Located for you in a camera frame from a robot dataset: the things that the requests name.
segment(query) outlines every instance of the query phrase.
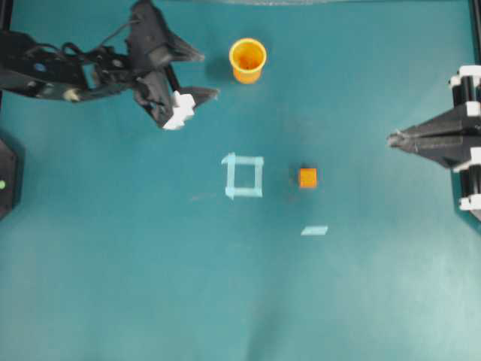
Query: screw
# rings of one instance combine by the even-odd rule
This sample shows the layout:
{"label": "screw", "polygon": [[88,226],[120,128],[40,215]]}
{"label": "screw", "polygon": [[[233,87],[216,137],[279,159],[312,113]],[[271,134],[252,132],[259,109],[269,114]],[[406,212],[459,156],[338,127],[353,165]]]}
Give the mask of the screw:
{"label": "screw", "polygon": [[34,65],[33,65],[34,69],[36,71],[41,71],[42,73],[44,73],[45,71],[47,71],[47,67],[42,64],[41,62],[36,62]]}
{"label": "screw", "polygon": [[79,102],[80,101],[80,94],[78,93],[78,89],[69,89],[63,93],[63,99],[68,102]]}
{"label": "screw", "polygon": [[52,93],[53,93],[53,88],[52,88],[52,87],[48,86],[48,87],[46,87],[46,88],[44,89],[44,95],[45,95],[45,96],[49,96],[49,95],[52,94]]}
{"label": "screw", "polygon": [[112,64],[113,64],[114,66],[116,66],[117,68],[123,68],[123,63],[122,63],[120,60],[118,60],[118,59],[112,60]]}

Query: teal table surface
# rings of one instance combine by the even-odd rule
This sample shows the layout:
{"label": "teal table surface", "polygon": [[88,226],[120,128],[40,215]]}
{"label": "teal table surface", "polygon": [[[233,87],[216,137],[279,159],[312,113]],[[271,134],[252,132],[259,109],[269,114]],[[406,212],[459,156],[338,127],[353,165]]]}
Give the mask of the teal table surface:
{"label": "teal table surface", "polygon": [[[131,92],[5,94],[0,134],[25,164],[0,223],[0,360],[480,359],[480,228],[449,172],[386,146],[452,107],[468,3],[156,4],[206,55],[175,65],[181,83],[221,90],[183,130]],[[12,29],[88,50],[131,5],[16,0]],[[228,63],[246,36],[268,50],[253,86]],[[264,157],[262,198],[225,195],[232,152]],[[316,190],[297,187],[303,164]]]}

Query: orange cup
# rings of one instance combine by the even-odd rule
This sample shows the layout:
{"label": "orange cup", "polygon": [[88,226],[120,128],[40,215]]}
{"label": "orange cup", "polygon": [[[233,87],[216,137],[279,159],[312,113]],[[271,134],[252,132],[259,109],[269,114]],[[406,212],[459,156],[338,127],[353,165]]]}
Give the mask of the orange cup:
{"label": "orange cup", "polygon": [[228,57],[235,78],[242,84],[253,84],[261,77],[268,54],[259,41],[244,38],[232,45]]}

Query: white bracket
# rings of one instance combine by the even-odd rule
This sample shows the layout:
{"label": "white bracket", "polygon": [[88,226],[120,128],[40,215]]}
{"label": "white bracket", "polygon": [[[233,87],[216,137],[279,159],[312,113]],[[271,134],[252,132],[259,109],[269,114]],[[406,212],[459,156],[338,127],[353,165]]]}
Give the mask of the white bracket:
{"label": "white bracket", "polygon": [[481,82],[481,65],[463,65],[460,67],[458,74],[449,81],[449,87],[452,89],[454,86],[461,85],[461,79],[463,77],[472,77],[473,85],[475,87],[479,86]]}
{"label": "white bracket", "polygon": [[479,102],[466,102],[466,114],[469,117],[481,116],[481,104]]}
{"label": "white bracket", "polygon": [[459,199],[459,209],[462,211],[481,210],[481,194],[473,194],[471,196]]}
{"label": "white bracket", "polygon": [[180,94],[175,91],[172,93],[172,105],[174,115],[163,126],[163,129],[178,130],[194,116],[195,100],[192,94]]}
{"label": "white bracket", "polygon": [[464,162],[452,169],[453,172],[459,173],[460,171],[465,171],[472,165],[481,165],[481,147],[472,147],[471,149],[471,159]]}
{"label": "white bracket", "polygon": [[[262,167],[264,158],[261,156],[236,156],[230,153],[223,160],[222,164],[227,164],[227,187],[225,195],[230,199],[234,197],[262,197]],[[235,187],[235,166],[253,165],[255,167],[254,187],[236,188]]]}

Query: cable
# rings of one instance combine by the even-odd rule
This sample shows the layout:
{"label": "cable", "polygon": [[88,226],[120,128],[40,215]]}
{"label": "cable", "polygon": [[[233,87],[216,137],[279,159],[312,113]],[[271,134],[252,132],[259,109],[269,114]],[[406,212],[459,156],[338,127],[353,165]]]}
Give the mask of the cable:
{"label": "cable", "polygon": [[116,36],[118,36],[118,34],[121,33],[122,30],[124,30],[127,26],[130,26],[132,24],[137,24],[139,23],[140,21],[138,20],[131,20],[129,21],[128,23],[125,23],[123,24],[122,26],[120,26],[115,32],[112,33],[112,35],[109,35],[108,37],[105,38],[105,40],[103,40],[97,47],[96,49],[100,48],[100,47],[103,47],[105,45],[105,43],[107,43],[109,40],[115,38]]}
{"label": "cable", "polygon": [[52,49],[52,50],[55,50],[55,54],[57,54],[58,57],[62,58],[65,60],[65,55],[63,54],[63,52],[56,46],[52,45],[52,44],[36,44],[34,47],[32,47],[31,49],[28,49],[25,54],[27,56],[31,56],[34,52],[36,51],[39,51],[41,49],[44,49],[44,48],[49,48],[49,49]]}
{"label": "cable", "polygon": [[68,55],[67,50],[72,50],[75,53],[75,55],[83,55],[84,54],[84,52],[74,43],[63,44],[62,45],[62,53],[64,53],[65,55]]}

